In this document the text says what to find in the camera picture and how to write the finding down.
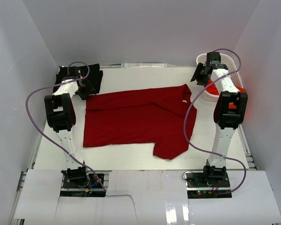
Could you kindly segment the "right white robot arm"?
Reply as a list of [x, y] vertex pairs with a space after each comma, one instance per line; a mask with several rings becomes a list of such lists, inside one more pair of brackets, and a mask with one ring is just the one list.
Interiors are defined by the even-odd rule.
[[213, 187], [225, 180], [226, 156], [235, 130], [244, 121], [248, 95], [233, 83], [228, 66], [222, 62], [218, 50], [206, 54], [206, 62], [198, 63], [191, 82], [205, 89], [216, 86], [219, 97], [214, 109], [216, 133], [211, 153], [203, 167], [202, 181]]

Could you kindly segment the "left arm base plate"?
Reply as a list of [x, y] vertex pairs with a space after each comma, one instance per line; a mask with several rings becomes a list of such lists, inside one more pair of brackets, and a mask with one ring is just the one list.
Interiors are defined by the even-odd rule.
[[60, 189], [61, 197], [105, 197], [99, 180], [105, 188], [108, 186], [109, 175], [107, 173], [98, 173], [98, 178], [93, 174], [86, 172], [84, 175], [78, 175], [75, 178], [69, 178], [66, 171], [63, 173], [63, 180]]

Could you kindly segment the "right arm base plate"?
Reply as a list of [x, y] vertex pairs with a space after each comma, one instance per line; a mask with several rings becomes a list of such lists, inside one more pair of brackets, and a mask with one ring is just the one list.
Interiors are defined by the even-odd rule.
[[185, 171], [182, 180], [186, 182], [188, 199], [231, 198], [230, 182], [226, 173], [222, 181], [205, 181], [203, 172]]

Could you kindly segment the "red t shirt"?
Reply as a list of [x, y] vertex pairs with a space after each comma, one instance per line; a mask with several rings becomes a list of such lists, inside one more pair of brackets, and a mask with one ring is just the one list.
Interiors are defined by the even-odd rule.
[[191, 90], [175, 87], [90, 96], [83, 147], [153, 143], [153, 155], [172, 160], [189, 149], [197, 115]]

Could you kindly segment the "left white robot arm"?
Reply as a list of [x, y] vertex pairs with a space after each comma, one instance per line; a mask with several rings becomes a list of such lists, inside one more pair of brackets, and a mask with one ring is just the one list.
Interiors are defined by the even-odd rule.
[[90, 176], [86, 172], [86, 167], [80, 166], [76, 162], [83, 163], [84, 159], [78, 152], [78, 145], [74, 136], [76, 115], [72, 97], [78, 95], [82, 100], [86, 100], [96, 90], [87, 79], [73, 82], [73, 80], [82, 78], [86, 74], [82, 67], [69, 67], [66, 73], [57, 90], [44, 98], [46, 118], [49, 127], [56, 133], [60, 145], [66, 149], [64, 155], [67, 168], [62, 173], [69, 182], [80, 188], [86, 188], [89, 185]]

